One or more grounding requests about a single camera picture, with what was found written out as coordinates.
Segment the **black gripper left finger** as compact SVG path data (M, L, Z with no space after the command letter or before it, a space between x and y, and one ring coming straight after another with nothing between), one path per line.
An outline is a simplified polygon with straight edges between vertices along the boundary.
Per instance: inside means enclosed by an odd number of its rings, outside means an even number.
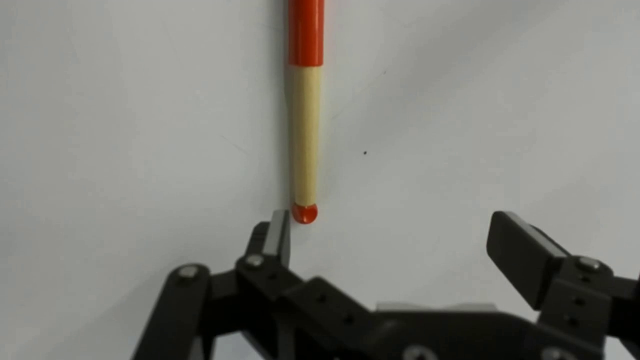
M216 360L216 344L243 333L264 360L372 360L368 311L322 277L289 267L290 218L258 222L232 269L175 267L132 360Z

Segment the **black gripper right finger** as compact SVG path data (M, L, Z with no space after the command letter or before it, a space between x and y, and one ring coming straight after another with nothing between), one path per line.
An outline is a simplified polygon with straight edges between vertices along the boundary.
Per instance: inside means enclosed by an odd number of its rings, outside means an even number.
M515 211L490 218L486 252L539 311L529 348L540 360L604 360L616 338L640 360L640 280L573 254Z

